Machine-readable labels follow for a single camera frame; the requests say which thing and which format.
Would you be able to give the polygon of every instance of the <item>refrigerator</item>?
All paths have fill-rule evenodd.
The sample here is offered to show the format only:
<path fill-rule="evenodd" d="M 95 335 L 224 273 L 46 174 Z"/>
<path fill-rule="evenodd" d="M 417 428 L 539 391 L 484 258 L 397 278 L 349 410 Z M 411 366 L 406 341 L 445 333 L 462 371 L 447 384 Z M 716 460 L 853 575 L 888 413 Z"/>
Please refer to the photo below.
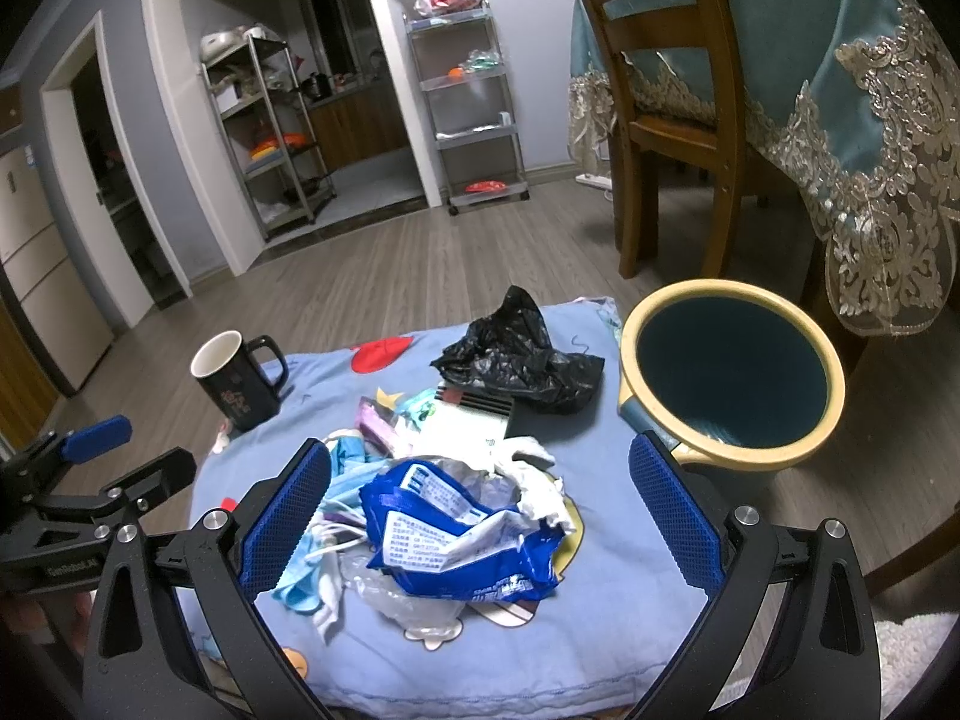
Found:
<path fill-rule="evenodd" d="M 78 391 L 113 333 L 70 261 L 24 148 L 0 157 L 0 266 L 8 298 L 19 303 L 59 378 Z"/>

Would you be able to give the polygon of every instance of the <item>white door frame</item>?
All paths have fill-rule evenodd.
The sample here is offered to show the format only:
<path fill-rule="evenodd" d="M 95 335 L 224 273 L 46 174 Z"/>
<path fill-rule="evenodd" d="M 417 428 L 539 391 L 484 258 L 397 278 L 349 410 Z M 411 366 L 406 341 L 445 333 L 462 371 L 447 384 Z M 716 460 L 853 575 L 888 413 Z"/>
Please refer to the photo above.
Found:
<path fill-rule="evenodd" d="M 89 215 L 80 211 L 83 207 L 88 207 L 86 204 L 89 199 L 80 195 L 87 191 L 88 187 L 83 186 L 85 182 L 78 182 L 73 176 L 75 166 L 85 166 L 91 170 L 92 176 L 88 156 L 83 147 L 83 138 L 80 136 L 80 123 L 77 121 L 77 110 L 70 85 L 83 65 L 94 55 L 100 66 L 100 81 L 103 84 L 114 137 L 123 155 L 124 166 L 130 176 L 133 191 L 136 193 L 152 232 L 157 237 L 160 248 L 174 271 L 176 280 L 188 297 L 192 292 L 184 269 L 176 259 L 157 219 L 157 214 L 152 208 L 150 196 L 143 185 L 136 161 L 133 160 L 110 77 L 109 57 L 104 40 L 103 14 L 102 11 L 97 11 L 61 59 L 56 62 L 54 69 L 50 71 L 45 83 L 40 87 L 40 103 L 54 171 L 61 185 L 67 209 L 104 288 L 107 289 L 124 322 L 128 327 L 133 328 L 154 306 L 154 300 L 143 285 L 143 280 L 136 272 L 136 268 L 133 267 L 130 255 L 124 249 L 107 209 L 100 209 L 102 218 L 90 218 Z"/>
<path fill-rule="evenodd" d="M 243 274 L 260 255 L 264 242 L 213 118 L 196 47 L 187 42 L 181 3 L 141 0 L 141 4 L 150 59 L 176 148 L 224 259 L 234 275 Z M 439 206 L 442 201 L 431 156 L 432 139 L 427 138 L 416 105 L 419 82 L 400 45 L 390 1 L 371 0 L 371 6 L 424 194 L 431 206 Z"/>

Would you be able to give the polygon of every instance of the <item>chair backrest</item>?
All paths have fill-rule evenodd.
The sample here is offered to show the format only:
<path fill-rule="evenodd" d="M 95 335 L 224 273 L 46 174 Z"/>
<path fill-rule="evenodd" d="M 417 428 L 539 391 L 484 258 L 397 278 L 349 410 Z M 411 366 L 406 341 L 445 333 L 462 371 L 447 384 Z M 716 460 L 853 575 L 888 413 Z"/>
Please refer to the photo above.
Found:
<path fill-rule="evenodd" d="M 608 18 L 604 9 L 604 4 L 611 0 L 582 1 L 607 65 L 613 102 L 623 127 L 634 118 L 634 102 L 630 69 L 622 52 L 705 47 L 721 147 L 738 154 L 745 152 L 743 70 L 727 0 L 696 0 L 693 5 L 650 10 L 619 19 Z"/>

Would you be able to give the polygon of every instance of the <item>storage rack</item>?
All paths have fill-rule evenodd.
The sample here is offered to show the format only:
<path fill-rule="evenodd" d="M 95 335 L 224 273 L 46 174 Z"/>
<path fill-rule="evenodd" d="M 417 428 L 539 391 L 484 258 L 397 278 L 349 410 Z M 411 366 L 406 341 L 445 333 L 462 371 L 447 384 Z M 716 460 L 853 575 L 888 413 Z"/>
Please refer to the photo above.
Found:
<path fill-rule="evenodd" d="M 280 52 L 283 53 L 286 59 L 287 71 L 290 73 L 290 79 L 293 84 L 293 88 L 289 92 L 269 89 L 264 79 L 263 61 Z M 314 131 L 313 124 L 310 122 L 310 117 L 307 114 L 304 95 L 301 93 L 299 84 L 296 82 L 296 69 L 294 68 L 293 57 L 290 55 L 290 49 L 287 44 L 277 40 L 253 37 L 253 35 L 248 34 L 244 38 L 243 43 L 228 49 L 222 53 L 222 55 L 218 55 L 209 62 L 203 62 L 202 66 L 203 80 L 206 83 L 206 90 L 208 90 L 210 96 L 210 103 L 213 105 L 214 116 L 220 127 L 220 134 L 224 138 L 227 153 L 229 153 L 230 160 L 233 162 L 234 170 L 236 170 L 237 175 L 240 177 L 240 186 L 243 189 L 244 196 L 250 206 L 251 213 L 253 213 L 253 218 L 256 219 L 257 226 L 260 229 L 260 234 L 263 236 L 264 241 L 270 240 L 270 237 L 275 234 L 275 231 L 293 221 L 301 220 L 302 218 L 306 218 L 308 221 L 315 220 L 320 209 L 333 199 L 336 193 L 333 189 L 333 181 L 330 179 L 329 171 L 326 169 L 326 164 L 323 160 L 323 153 L 320 152 L 317 133 Z M 213 87 L 216 84 L 211 81 L 211 73 L 221 74 L 232 68 L 243 66 L 253 68 L 258 91 L 238 100 L 236 104 L 227 108 L 226 111 L 220 111 L 213 94 Z M 305 145 L 299 146 L 298 148 L 290 148 L 287 146 L 283 138 L 280 120 L 277 119 L 277 110 L 275 109 L 277 103 L 294 103 L 294 105 L 299 108 L 302 124 L 309 131 L 309 139 Z M 229 133 L 227 133 L 227 122 L 233 117 L 250 113 L 260 104 L 267 110 L 270 125 L 272 129 L 274 129 L 274 137 L 277 139 L 278 151 L 272 155 L 272 157 L 257 160 L 245 170 L 237 161 L 236 153 L 230 141 L 231 138 Z M 311 152 L 313 152 L 315 156 L 319 176 L 303 179 L 296 170 L 295 161 L 298 157 Z M 278 217 L 273 218 L 268 223 L 264 223 L 263 218 L 261 218 L 256 208 L 256 204 L 253 202 L 253 197 L 250 192 L 250 182 L 258 176 L 265 175 L 267 172 L 276 169 L 281 169 L 280 182 L 282 186 L 289 188 L 289 182 L 289 186 L 296 192 L 296 199 L 299 201 L 299 204 L 292 207 L 289 211 L 280 214 Z"/>
<path fill-rule="evenodd" d="M 445 194 L 448 198 L 448 212 L 450 215 L 460 213 L 460 208 L 472 205 L 474 203 L 484 202 L 486 200 L 500 199 L 516 194 L 522 199 L 529 199 L 526 169 L 523 165 L 523 153 L 520 149 L 520 135 L 517 133 L 517 115 L 515 114 L 514 100 L 510 92 L 510 83 L 507 79 L 507 66 L 503 56 L 503 50 L 500 47 L 500 41 L 497 37 L 496 25 L 493 23 L 493 12 L 490 9 L 490 3 L 483 1 L 480 7 L 473 10 L 464 10 L 457 13 L 435 16 L 429 19 L 410 20 L 404 16 L 406 23 L 407 36 L 410 41 L 411 53 L 414 55 L 416 64 L 416 76 L 419 79 L 419 85 L 426 97 L 426 107 L 430 113 L 430 124 L 433 128 L 434 143 L 440 151 L 440 165 L 443 165 L 443 184 L 445 185 Z M 424 78 L 421 61 L 421 46 L 419 45 L 419 36 L 433 34 L 436 30 L 455 29 L 458 25 L 468 25 L 469 23 L 481 23 L 486 31 L 488 48 L 495 50 L 500 55 L 500 64 L 488 70 L 477 71 L 476 73 L 464 73 L 462 76 L 439 76 Z M 466 86 L 467 84 L 487 83 L 495 80 L 502 89 L 503 100 L 506 104 L 509 120 L 500 121 L 499 124 L 488 124 L 486 127 L 474 127 L 463 132 L 451 134 L 442 134 L 438 132 L 437 120 L 431 105 L 431 93 L 440 89 L 448 89 L 455 86 Z M 450 148 L 462 148 L 472 143 L 483 143 L 497 138 L 510 138 L 512 150 L 514 151 L 515 170 L 509 176 L 498 176 L 503 178 L 506 187 L 492 191 L 479 191 L 478 193 L 468 193 L 466 191 L 472 181 L 458 181 L 451 184 L 448 167 L 443 160 L 445 151 Z M 478 175 L 473 181 L 482 180 L 490 176 Z"/>

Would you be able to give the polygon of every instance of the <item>kitchen window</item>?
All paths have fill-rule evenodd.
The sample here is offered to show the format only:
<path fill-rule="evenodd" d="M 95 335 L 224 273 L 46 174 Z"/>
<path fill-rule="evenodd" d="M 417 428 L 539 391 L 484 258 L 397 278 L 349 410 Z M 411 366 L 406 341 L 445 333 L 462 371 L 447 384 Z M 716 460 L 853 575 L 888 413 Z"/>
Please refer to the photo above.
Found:
<path fill-rule="evenodd" d="M 305 0 L 320 66 L 333 77 L 376 79 L 385 71 L 370 0 Z"/>

